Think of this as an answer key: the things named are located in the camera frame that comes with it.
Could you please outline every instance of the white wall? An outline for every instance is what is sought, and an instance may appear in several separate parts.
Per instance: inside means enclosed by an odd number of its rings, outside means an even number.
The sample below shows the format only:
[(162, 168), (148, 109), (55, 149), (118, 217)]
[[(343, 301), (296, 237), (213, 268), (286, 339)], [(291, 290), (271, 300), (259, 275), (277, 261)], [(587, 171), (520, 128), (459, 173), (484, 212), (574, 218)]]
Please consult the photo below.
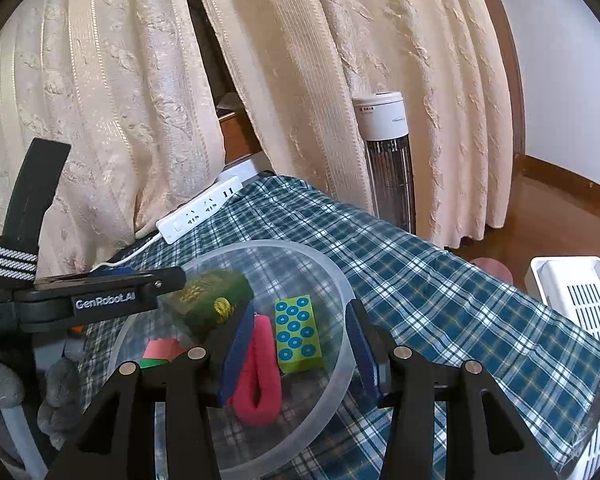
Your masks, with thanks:
[(600, 184), (600, 22), (582, 0), (502, 0), (518, 51), (526, 154)]

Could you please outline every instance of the power strip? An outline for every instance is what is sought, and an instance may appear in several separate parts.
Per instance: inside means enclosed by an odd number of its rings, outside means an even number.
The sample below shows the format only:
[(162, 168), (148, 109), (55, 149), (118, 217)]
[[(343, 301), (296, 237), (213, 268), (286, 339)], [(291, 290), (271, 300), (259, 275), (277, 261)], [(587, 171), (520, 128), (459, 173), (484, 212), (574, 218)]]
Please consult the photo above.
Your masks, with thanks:
[(221, 180), (173, 213), (158, 220), (155, 226), (164, 241), (173, 244), (218, 211), (220, 206), (240, 189), (242, 182), (237, 176)]

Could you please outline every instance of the metal screw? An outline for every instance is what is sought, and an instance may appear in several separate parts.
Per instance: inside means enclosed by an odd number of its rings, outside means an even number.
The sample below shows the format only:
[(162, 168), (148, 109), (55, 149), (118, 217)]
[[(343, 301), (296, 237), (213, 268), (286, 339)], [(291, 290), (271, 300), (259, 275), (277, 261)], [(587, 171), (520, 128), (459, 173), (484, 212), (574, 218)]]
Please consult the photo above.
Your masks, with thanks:
[(394, 355), (398, 359), (408, 359), (413, 355), (413, 352), (408, 346), (397, 346), (394, 348)]
[(194, 346), (187, 352), (189, 359), (202, 359), (206, 355), (206, 350), (202, 346)]
[(482, 365), (478, 361), (467, 361), (464, 364), (466, 371), (470, 374), (479, 374), (482, 371)]
[(120, 366), (120, 373), (123, 375), (131, 375), (135, 371), (136, 363), (122, 363), (122, 366)]

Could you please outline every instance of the black and white striped band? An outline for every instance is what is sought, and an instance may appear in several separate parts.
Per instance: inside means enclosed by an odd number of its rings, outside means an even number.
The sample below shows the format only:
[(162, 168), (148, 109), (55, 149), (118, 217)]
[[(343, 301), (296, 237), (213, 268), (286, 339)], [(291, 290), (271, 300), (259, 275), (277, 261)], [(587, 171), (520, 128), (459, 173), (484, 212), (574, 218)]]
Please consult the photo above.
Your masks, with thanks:
[(33, 282), (36, 279), (37, 260), (37, 254), (0, 247), (0, 276)]

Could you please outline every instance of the pink sponge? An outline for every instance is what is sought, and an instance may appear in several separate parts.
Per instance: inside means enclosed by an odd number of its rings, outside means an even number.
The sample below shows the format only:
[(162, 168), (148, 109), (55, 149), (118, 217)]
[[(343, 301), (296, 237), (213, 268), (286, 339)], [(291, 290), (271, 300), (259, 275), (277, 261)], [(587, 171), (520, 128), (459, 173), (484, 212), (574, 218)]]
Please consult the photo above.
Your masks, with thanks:
[(172, 361), (184, 352), (177, 339), (173, 337), (167, 339), (155, 339), (149, 341), (144, 350), (145, 359), (159, 359), (161, 361)]
[(282, 384), (276, 342), (267, 316), (256, 316), (253, 336), (232, 397), (235, 415), (247, 426), (266, 426), (278, 418)]

